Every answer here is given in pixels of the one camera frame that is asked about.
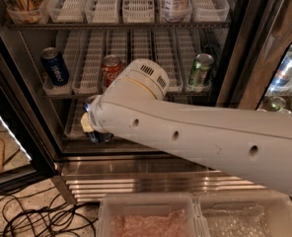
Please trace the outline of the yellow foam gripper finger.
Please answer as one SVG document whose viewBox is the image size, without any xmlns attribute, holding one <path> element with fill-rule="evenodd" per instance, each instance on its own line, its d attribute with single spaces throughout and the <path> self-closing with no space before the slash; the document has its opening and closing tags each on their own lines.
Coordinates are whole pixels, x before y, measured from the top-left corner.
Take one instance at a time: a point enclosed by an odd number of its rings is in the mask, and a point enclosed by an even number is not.
<svg viewBox="0 0 292 237">
<path fill-rule="evenodd" d="M 92 128 L 90 122 L 89 122 L 89 116 L 87 113 L 84 113 L 81 117 L 80 123 L 82 125 L 83 131 L 86 133 L 93 132 L 94 129 Z"/>
</svg>

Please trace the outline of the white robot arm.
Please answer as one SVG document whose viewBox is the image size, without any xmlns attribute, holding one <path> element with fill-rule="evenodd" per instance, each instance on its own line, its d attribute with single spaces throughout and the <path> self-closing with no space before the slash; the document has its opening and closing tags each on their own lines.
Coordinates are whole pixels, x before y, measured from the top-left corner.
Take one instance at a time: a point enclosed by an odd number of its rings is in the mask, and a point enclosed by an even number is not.
<svg viewBox="0 0 292 237">
<path fill-rule="evenodd" d="M 292 197 L 292 114 L 164 100 L 166 71 L 132 61 L 92 101 L 83 130 L 111 133 Z"/>
</svg>

